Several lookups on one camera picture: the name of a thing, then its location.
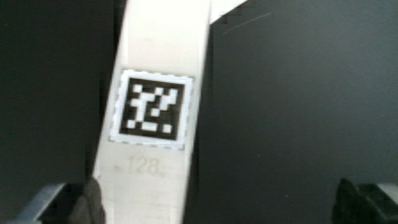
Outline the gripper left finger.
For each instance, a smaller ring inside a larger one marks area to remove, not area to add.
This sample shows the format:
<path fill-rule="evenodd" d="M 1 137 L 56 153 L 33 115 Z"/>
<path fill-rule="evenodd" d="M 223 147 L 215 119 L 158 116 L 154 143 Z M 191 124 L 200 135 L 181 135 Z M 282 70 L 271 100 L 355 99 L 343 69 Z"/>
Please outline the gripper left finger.
<path fill-rule="evenodd" d="M 10 224 L 106 224 L 96 179 L 85 183 L 48 184 Z"/>

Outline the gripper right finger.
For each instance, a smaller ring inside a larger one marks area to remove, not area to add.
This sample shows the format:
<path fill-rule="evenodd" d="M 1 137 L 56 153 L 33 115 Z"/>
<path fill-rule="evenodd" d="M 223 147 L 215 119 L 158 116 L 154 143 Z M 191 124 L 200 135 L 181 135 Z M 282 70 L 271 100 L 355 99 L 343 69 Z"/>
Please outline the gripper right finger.
<path fill-rule="evenodd" d="M 398 224 L 398 184 L 355 184 L 341 179 L 332 224 Z"/>

